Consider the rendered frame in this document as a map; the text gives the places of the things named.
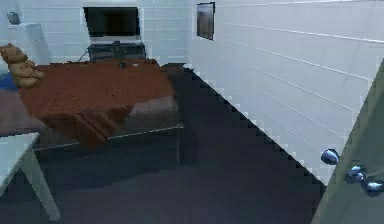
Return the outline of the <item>bed with red blanket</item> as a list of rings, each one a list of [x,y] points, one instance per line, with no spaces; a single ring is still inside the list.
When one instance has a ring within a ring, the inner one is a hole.
[[[182,125],[176,92],[154,59],[40,65],[30,89],[0,87],[0,137],[38,132],[39,149],[80,144]]]

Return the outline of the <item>dark television stand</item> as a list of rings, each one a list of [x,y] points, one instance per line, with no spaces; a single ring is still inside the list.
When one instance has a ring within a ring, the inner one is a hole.
[[[88,47],[91,61],[106,59],[145,59],[145,45],[142,43],[91,44]]]

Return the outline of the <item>black television set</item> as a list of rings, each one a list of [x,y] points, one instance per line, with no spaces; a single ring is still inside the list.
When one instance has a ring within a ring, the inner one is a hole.
[[[91,37],[140,34],[137,7],[84,7],[83,10]]]

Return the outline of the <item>pale green room door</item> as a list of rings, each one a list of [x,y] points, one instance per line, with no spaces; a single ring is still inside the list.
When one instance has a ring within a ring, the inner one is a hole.
[[[384,224],[384,60],[343,151],[322,160],[335,169],[311,224]]]

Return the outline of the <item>brown teddy bear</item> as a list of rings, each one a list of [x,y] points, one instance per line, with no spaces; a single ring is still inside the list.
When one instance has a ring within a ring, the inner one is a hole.
[[[33,88],[45,77],[36,64],[12,43],[0,46],[0,56],[7,64],[11,79],[17,88]]]

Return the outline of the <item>white table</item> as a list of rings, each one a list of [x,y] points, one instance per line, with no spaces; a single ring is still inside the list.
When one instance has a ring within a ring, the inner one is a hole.
[[[33,132],[0,137],[0,197],[15,173],[22,169],[50,219],[58,221],[60,211],[33,150],[39,136],[38,132]]]

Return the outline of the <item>grey round object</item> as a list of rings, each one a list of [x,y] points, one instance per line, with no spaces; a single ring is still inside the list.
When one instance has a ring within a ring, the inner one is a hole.
[[[19,25],[21,23],[19,14],[16,12],[8,12],[7,18],[11,25]]]

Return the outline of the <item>dark framed wall picture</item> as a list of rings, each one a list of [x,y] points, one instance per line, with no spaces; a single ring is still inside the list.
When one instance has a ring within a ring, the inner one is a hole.
[[[214,35],[214,13],[215,3],[197,4],[197,35],[199,37],[212,40]]]

